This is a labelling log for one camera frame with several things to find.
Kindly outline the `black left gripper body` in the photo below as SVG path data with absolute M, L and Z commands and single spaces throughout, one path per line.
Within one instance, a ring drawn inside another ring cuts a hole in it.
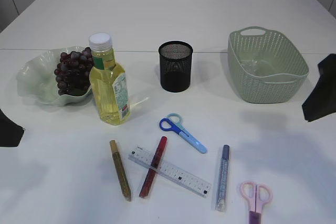
M 25 129 L 9 119 L 3 111 L 1 111 L 0 124 L 0 146 L 1 147 L 18 147 Z

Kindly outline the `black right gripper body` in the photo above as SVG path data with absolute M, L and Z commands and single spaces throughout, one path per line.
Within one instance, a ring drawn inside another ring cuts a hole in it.
M 318 63 L 319 80 L 302 104 L 304 119 L 312 122 L 335 113 L 335 54 Z

